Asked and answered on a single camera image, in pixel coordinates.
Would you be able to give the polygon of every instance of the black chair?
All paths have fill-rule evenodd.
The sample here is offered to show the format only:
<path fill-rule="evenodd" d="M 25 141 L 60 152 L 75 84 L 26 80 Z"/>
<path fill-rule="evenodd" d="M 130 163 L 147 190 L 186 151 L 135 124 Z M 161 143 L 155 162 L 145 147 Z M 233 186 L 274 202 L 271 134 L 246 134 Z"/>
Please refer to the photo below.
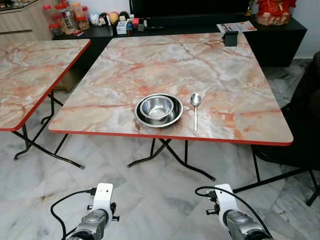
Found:
<path fill-rule="evenodd" d="M 306 68 L 289 104 L 281 109 L 293 135 L 290 146 L 252 145 L 257 182 L 234 189 L 234 193 L 269 184 L 303 172 L 309 172 L 315 192 L 306 202 L 311 206 L 320 194 L 313 170 L 320 171 L 320 52 Z M 297 167 L 298 169 L 260 179 L 256 156 L 266 162 Z"/>

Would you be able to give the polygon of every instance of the black cable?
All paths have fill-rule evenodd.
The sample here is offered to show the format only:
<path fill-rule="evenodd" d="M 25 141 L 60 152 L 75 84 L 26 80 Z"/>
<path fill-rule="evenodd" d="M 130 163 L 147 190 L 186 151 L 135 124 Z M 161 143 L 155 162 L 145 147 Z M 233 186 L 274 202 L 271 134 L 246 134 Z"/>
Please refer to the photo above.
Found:
<path fill-rule="evenodd" d="M 264 221 L 262 221 L 262 219 L 259 217 L 259 215 L 256 213 L 256 211 L 245 201 L 243 200 L 241 197 L 235 195 L 234 193 L 232 192 L 229 192 L 227 190 L 224 190 L 222 188 L 219 188 L 219 187 L 215 187 L 215 186 L 201 186 L 201 187 L 198 187 L 194 193 L 198 196 L 201 196 L 201 197 L 208 197 L 209 195 L 206 193 L 206 194 L 201 194 L 201 193 L 198 193 L 199 190 L 202 190 L 202 189 L 215 189 L 215 190 L 218 190 L 218 191 L 222 191 L 222 192 L 225 192 L 231 196 L 233 196 L 234 198 L 238 199 L 240 202 L 242 202 L 252 213 L 253 215 L 258 219 L 258 221 L 260 222 L 260 224 L 263 226 L 264 230 L 266 231 L 267 234 L 270 235 L 270 237 L 272 238 L 272 235 L 271 233 L 269 232 L 267 226 L 265 225 Z"/>
<path fill-rule="evenodd" d="M 50 207 L 50 212 L 51 212 L 52 216 L 59 221 L 59 223 L 61 224 L 61 227 L 62 227 L 62 238 L 61 238 L 61 240 L 66 240 L 66 237 L 68 235 L 70 235 L 73 231 L 75 231 L 76 228 L 72 229 L 70 232 L 67 233 L 66 232 L 66 225 L 65 225 L 64 221 L 57 214 L 55 214 L 54 207 L 58 203 L 61 203 L 63 200 L 66 200 L 67 198 L 70 198 L 73 195 L 82 194 L 82 193 L 88 193 L 88 194 L 94 196 L 96 194 L 96 191 L 97 191 L 97 188 L 91 188 L 89 190 L 76 191 L 74 193 L 71 193 L 71 194 L 61 198 L 60 200 L 58 200 L 54 204 L 52 204 L 52 206 Z"/>

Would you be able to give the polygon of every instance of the figurine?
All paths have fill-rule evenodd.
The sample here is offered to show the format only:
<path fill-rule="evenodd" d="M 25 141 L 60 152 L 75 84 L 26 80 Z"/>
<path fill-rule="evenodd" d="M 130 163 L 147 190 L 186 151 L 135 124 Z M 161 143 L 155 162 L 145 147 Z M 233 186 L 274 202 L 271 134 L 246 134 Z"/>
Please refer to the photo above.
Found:
<path fill-rule="evenodd" d="M 129 14 L 126 11 L 122 11 L 119 13 L 119 21 L 125 22 L 129 18 Z"/>
<path fill-rule="evenodd" d="M 131 20 L 128 20 L 128 23 L 126 25 L 126 35 L 128 37 L 131 37 L 133 32 L 134 32 L 134 25 L 132 24 Z"/>
<path fill-rule="evenodd" d="M 110 12 L 109 18 L 110 18 L 111 24 L 117 26 L 119 21 L 119 14 L 116 11 Z"/>
<path fill-rule="evenodd" d="M 91 14 L 90 16 L 90 21 L 92 23 L 93 26 L 98 26 L 99 24 L 99 14 L 94 12 Z"/>
<path fill-rule="evenodd" d="M 107 24 L 108 22 L 107 15 L 108 14 L 106 12 L 103 12 L 99 15 L 99 23 L 98 23 L 99 26 L 104 26 Z"/>
<path fill-rule="evenodd" d="M 258 0 L 259 12 L 256 21 L 259 24 L 283 25 L 290 20 L 290 7 L 296 7 L 297 0 Z"/>

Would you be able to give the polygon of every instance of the white marble floor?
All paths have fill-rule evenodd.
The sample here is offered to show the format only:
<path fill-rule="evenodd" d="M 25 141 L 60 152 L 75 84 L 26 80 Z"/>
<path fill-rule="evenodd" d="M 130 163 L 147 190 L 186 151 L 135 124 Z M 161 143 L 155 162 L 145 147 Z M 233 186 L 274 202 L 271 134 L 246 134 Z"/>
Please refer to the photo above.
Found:
<path fill-rule="evenodd" d="M 296 63 L 289 68 L 265 68 L 264 72 L 283 106 L 290 100 L 303 68 Z M 64 92 L 56 95 L 62 101 L 68 97 Z M 36 133 L 48 109 L 47 100 L 27 122 L 30 135 Z M 61 138 L 61 134 L 46 129 L 37 142 L 54 149 Z M 60 154 L 86 166 L 80 170 L 35 148 L 13 161 L 24 142 L 10 132 L 0 132 L 1 239 L 59 240 L 62 231 L 50 214 L 51 204 L 102 182 L 114 184 L 112 201 L 117 203 L 116 215 L 120 216 L 120 222 L 105 230 L 106 240 L 229 240 L 217 216 L 205 213 L 212 204 L 194 194 L 197 187 L 213 183 L 181 166 L 168 150 L 150 162 L 126 168 L 131 161 L 146 157 L 150 145 L 151 139 L 143 138 L 69 136 Z M 173 140 L 171 146 L 183 153 L 183 141 Z M 229 183 L 237 188 L 256 180 L 248 145 L 191 141 L 188 158 L 191 165 L 214 175 L 214 184 Z M 258 165 L 262 178 L 287 170 L 261 160 Z M 239 196 L 263 217 L 275 239 L 319 240 L 320 198 L 311 207 L 305 205 L 313 191 L 309 175 L 301 174 Z M 92 202 L 91 196 L 82 194 L 56 208 L 67 230 L 79 223 Z"/>

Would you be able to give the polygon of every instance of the marble-pattern table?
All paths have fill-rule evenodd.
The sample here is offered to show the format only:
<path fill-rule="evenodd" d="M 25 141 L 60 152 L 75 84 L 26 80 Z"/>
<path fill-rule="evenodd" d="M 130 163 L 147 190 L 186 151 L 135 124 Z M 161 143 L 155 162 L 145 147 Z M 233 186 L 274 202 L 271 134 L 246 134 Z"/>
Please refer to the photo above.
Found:
<path fill-rule="evenodd" d="M 192 93 L 199 93 L 193 131 Z M 171 127 L 154 129 L 134 109 L 153 93 L 184 105 Z M 55 133 L 287 146 L 293 136 L 243 34 L 225 47 L 221 33 L 114 38 L 49 129 Z"/>
<path fill-rule="evenodd" d="M 90 40 L 0 44 L 0 131 L 16 131 L 28 120 Z"/>

